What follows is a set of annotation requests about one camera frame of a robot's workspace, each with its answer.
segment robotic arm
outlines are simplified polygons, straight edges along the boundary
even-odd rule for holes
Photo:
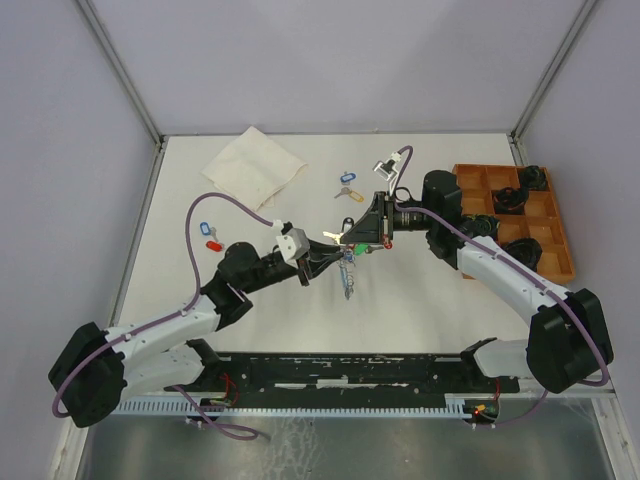
[[[343,257],[345,246],[366,243],[390,248],[394,233],[401,231],[425,231],[437,258],[487,285],[530,327],[528,340],[491,338],[462,352],[461,357],[475,363],[483,375],[533,376],[549,391],[560,393],[597,370],[606,370],[613,350],[598,298],[586,289],[572,293],[547,281],[515,261],[491,237],[465,226],[462,194],[452,173],[427,173],[421,199],[409,196],[399,201],[398,161],[395,155],[376,165],[374,170],[389,182],[389,190],[375,192],[360,220],[345,220],[350,228],[334,236],[338,245],[309,240],[290,223],[279,225],[272,253],[259,257],[245,242],[230,246],[213,279],[179,312],[104,331],[95,323],[80,327],[49,373],[76,425],[93,425],[120,402],[171,385],[207,390],[207,382],[220,374],[220,359],[204,340],[192,339],[237,322],[253,306],[247,294],[296,276],[307,286]]]

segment gray wall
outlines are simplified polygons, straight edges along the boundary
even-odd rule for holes
[[[163,133],[510,131],[583,0],[94,0]]]
[[[526,136],[553,173],[578,272],[604,305],[614,383],[640,447],[640,2],[602,2]]]
[[[0,479],[36,480],[47,372],[107,319],[153,146],[70,0],[5,2],[0,66]]]

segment orange object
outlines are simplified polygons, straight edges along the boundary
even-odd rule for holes
[[[506,165],[456,165],[453,173],[462,190],[462,213],[493,215],[500,220],[498,244],[501,247],[518,238],[535,238],[542,246],[538,273],[553,283],[565,285],[576,274],[549,171],[541,167],[547,187],[542,191],[529,191],[521,214],[496,215],[493,208],[491,197],[496,191],[505,187],[520,188],[518,173],[523,169]]]
[[[214,252],[221,252],[223,248],[222,245],[214,242],[213,240],[209,240],[205,245],[209,250],[213,250]]]

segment white table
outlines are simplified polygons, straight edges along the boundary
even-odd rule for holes
[[[184,219],[193,199],[213,189],[202,168],[233,139],[171,137],[123,304],[120,323],[139,323],[173,311],[193,295],[194,280],[184,240]],[[291,221],[309,238],[329,242],[323,230],[338,232],[344,217],[358,219],[372,193],[386,184],[371,168],[400,147],[415,154],[403,184],[419,198],[430,170],[456,163],[513,164],[507,137],[500,134],[275,135],[282,147],[309,168],[280,192],[275,206],[259,213]],[[339,175],[357,174],[352,188],[364,203],[341,197]],[[221,242],[244,240],[260,255],[275,245],[272,230],[235,206],[205,200],[191,226],[203,284],[222,254],[205,246],[202,221],[218,230]],[[424,233],[399,232],[391,250],[357,258],[355,294],[343,296],[339,270],[332,265],[309,287],[293,278],[250,296],[254,308],[238,323],[207,340],[214,349],[262,352],[459,352],[477,340],[526,338],[519,317],[487,288],[463,280],[460,272],[435,258]]]

